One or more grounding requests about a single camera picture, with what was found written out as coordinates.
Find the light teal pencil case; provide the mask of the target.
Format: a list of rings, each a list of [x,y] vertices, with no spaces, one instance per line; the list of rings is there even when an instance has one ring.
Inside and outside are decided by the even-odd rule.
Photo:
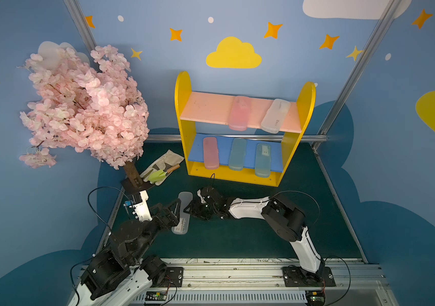
[[[265,143],[256,146],[254,172],[257,177],[268,178],[271,174],[272,148]]]

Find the frosted white pencil case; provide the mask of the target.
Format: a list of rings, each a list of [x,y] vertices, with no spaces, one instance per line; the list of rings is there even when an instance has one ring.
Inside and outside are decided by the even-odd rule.
[[[193,194],[191,192],[179,193],[178,199],[180,200],[179,210],[179,224],[172,228],[172,232],[176,235],[185,235],[189,229],[190,214],[185,211],[188,205],[193,201]]]

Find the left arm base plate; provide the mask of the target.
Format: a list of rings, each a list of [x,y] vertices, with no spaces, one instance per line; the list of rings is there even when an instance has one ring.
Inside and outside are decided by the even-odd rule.
[[[182,287],[184,276],[184,268],[181,266],[167,267],[162,276],[158,279],[158,282],[153,286],[156,288],[164,288],[169,285],[176,285],[177,288]]]

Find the wooden handled tool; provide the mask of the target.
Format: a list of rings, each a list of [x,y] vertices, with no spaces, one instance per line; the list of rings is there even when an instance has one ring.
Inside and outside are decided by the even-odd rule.
[[[169,169],[167,169],[166,174],[170,175],[173,171],[175,171],[178,168],[180,168],[180,164],[176,164],[176,165],[170,167]]]

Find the circuit board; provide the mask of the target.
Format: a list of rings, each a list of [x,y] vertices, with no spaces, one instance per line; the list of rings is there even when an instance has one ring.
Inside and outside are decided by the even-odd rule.
[[[326,302],[326,296],[323,291],[306,291],[306,306],[324,306]]]
[[[168,294],[163,291],[147,291],[144,295],[145,303],[165,303]]]

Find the teal green pencil case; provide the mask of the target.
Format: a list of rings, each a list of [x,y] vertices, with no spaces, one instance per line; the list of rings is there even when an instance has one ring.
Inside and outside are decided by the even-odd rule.
[[[233,171],[241,171],[244,168],[247,141],[241,138],[233,140],[228,166]]]

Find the clear white pencil case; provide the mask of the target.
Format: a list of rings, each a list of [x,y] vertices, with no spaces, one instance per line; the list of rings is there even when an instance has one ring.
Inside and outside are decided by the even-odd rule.
[[[273,100],[261,122],[260,128],[267,133],[277,134],[285,121],[290,106],[289,101],[283,99]]]

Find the left circuit board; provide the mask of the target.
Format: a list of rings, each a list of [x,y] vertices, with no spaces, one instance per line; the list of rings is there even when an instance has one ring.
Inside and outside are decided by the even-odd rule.
[[[144,295],[145,303],[165,303],[168,294],[163,291],[147,291]]]

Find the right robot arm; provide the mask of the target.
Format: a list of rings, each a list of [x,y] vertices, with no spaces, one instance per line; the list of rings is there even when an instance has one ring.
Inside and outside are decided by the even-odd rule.
[[[206,221],[215,215],[221,219],[263,219],[291,244],[300,264],[299,278],[309,286],[323,283],[324,260],[310,238],[306,215],[282,192],[255,199],[226,198],[214,187],[207,186],[199,189],[197,196],[183,212]]]

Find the yellow wooden shelf unit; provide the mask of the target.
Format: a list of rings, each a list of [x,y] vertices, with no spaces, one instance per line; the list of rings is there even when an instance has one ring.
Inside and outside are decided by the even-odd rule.
[[[207,135],[197,133],[196,124],[201,122],[226,125],[233,97],[194,92],[188,72],[180,72],[175,84],[175,109],[188,174],[207,178],[214,176],[224,181],[279,186],[310,123],[315,98],[315,85],[311,82],[305,83],[297,101],[291,103],[285,122],[280,129],[281,142],[268,142],[271,146],[271,174],[267,178],[256,176],[254,171],[256,146],[265,142],[261,135],[245,137],[247,151],[244,168],[240,171],[232,170],[228,166],[234,136],[216,135],[220,164],[218,168],[209,170],[205,167],[203,157],[203,140]]]

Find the right circuit board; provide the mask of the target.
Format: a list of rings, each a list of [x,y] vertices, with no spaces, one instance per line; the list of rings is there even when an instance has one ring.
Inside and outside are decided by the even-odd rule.
[[[323,291],[306,291],[306,306],[324,306],[326,302],[326,296]]]

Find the pink cherry blossom tree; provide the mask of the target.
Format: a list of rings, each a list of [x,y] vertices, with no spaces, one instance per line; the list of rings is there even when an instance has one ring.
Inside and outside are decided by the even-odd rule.
[[[117,48],[97,46],[83,62],[72,48],[56,50],[56,63],[47,67],[41,54],[31,54],[24,67],[30,72],[40,101],[21,112],[31,131],[31,150],[20,161],[31,168],[56,164],[51,149],[88,150],[114,169],[143,155],[149,136],[149,111],[137,82],[128,75],[130,63]]]

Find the pink translucent pencil case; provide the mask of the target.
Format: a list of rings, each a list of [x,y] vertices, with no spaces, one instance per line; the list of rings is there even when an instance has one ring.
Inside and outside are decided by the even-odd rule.
[[[229,128],[234,131],[245,131],[248,126],[250,113],[251,98],[246,96],[235,96],[228,117]]]

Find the small pink pencil case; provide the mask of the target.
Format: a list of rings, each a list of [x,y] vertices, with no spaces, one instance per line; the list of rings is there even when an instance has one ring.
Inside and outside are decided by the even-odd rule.
[[[219,148],[216,137],[208,136],[203,139],[203,160],[206,169],[215,170],[219,168]]]

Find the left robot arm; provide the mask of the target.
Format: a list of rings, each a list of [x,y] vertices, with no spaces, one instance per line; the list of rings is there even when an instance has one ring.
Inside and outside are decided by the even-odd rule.
[[[145,257],[160,232],[179,224],[181,200],[155,205],[150,221],[124,222],[93,257],[74,285],[69,305],[129,305],[153,285],[167,281],[167,265],[156,255]]]

